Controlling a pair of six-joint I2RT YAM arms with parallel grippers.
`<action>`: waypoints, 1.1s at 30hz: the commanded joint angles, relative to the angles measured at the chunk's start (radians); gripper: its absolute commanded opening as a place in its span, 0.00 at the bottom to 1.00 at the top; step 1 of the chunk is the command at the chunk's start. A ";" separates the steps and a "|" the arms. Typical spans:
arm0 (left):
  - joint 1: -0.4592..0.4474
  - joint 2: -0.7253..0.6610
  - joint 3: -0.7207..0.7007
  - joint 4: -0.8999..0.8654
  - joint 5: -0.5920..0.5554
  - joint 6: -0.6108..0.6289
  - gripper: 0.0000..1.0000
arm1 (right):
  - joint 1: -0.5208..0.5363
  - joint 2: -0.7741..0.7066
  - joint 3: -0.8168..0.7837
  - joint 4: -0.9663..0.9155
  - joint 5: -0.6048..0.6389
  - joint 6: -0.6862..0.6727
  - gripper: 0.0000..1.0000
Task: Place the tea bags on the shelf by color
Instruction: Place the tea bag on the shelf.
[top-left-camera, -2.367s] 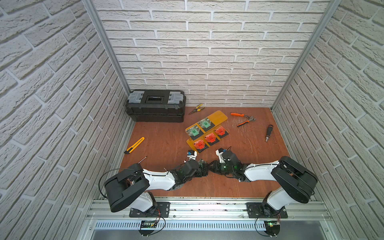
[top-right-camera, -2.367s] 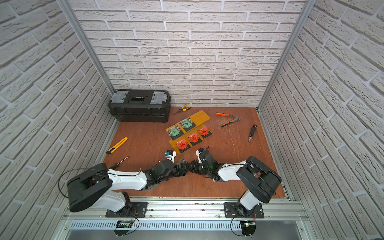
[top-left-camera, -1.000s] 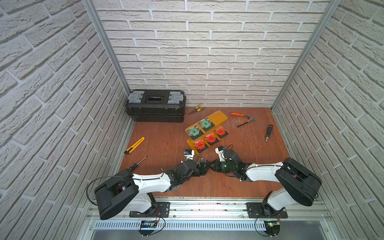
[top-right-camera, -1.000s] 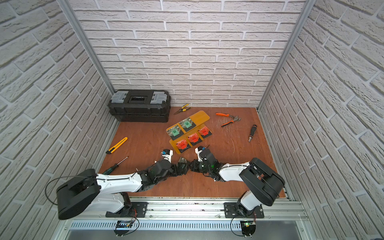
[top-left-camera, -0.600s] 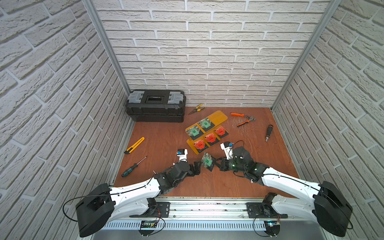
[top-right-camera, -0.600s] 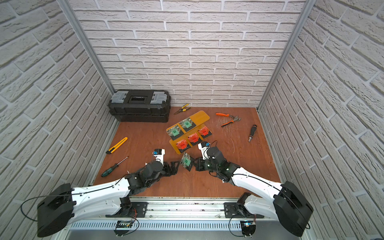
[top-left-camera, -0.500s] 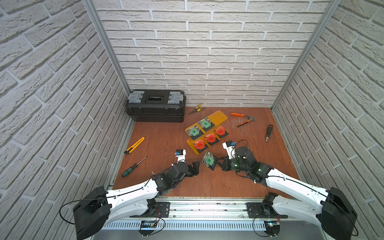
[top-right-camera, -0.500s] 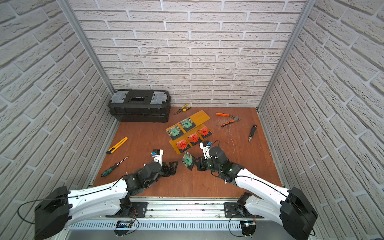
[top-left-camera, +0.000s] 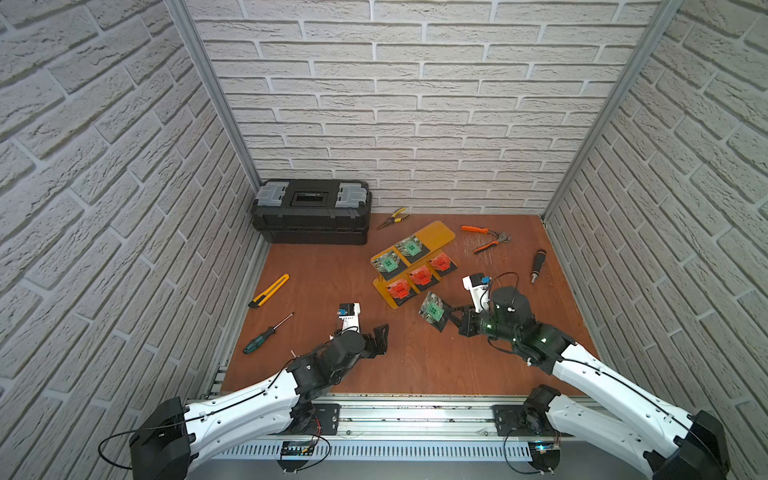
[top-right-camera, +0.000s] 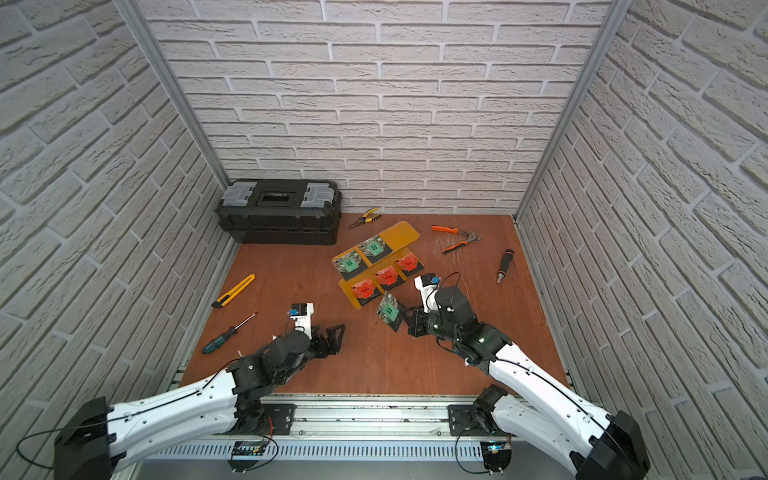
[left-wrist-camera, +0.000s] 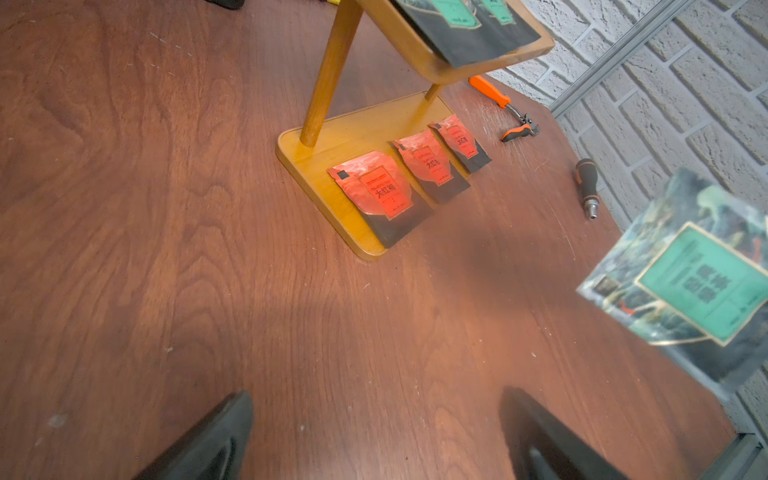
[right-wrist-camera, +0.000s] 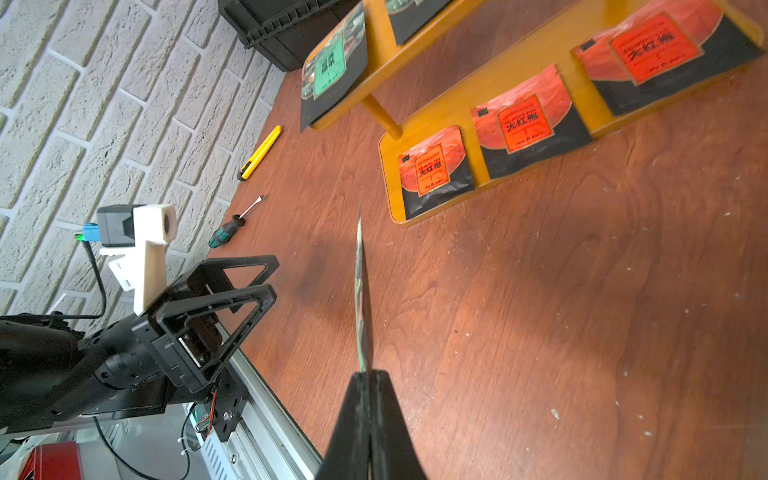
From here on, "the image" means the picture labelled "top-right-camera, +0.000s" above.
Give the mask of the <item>green tea bag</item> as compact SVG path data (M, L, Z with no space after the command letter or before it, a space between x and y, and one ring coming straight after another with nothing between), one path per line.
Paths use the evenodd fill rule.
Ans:
M377 308L379 319L394 332L397 332L403 322L402 309L398 300L386 292Z
M344 280L352 279L368 268L363 257L356 250L340 255L332 263Z
M361 242L358 248L371 265L381 261L392 252L392 248L380 235L375 235Z

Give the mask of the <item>red tea bag small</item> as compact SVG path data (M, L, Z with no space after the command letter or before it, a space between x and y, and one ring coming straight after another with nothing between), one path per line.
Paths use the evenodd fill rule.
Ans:
M375 279L384 291L391 291L404 282L395 265L389 265L377 271Z

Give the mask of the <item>red tea bag large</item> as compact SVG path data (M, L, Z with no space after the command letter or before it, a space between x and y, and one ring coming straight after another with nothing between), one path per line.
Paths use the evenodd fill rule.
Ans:
M352 292L360 306L365 306L381 295L376 283L368 278L352 286Z

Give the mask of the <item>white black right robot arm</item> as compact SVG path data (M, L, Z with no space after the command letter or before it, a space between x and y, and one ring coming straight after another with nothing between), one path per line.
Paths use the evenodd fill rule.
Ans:
M589 402L540 368L507 335L479 321L456 286L414 282L422 304L406 315L413 337L431 335L495 380L476 399L479 428L519 437L577 479L642 479L650 458L638 422Z

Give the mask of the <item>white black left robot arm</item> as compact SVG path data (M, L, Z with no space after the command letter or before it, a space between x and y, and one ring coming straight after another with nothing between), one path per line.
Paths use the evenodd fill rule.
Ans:
M84 403L54 440L57 479L109 479L169 447L211 434L257 432L266 419L262 398L313 359L336 355L344 325L294 328L215 374L149 398Z

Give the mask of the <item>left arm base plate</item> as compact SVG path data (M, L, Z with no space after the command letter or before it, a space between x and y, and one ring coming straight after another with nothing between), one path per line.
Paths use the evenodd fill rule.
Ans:
M292 403L267 403L239 410L236 422L228 434L287 436L293 425L296 405Z

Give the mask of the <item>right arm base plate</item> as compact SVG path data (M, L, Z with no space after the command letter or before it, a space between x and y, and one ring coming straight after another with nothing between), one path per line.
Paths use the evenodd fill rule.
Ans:
M498 426L485 410L467 404L454 404L447 407L450 435L498 436Z

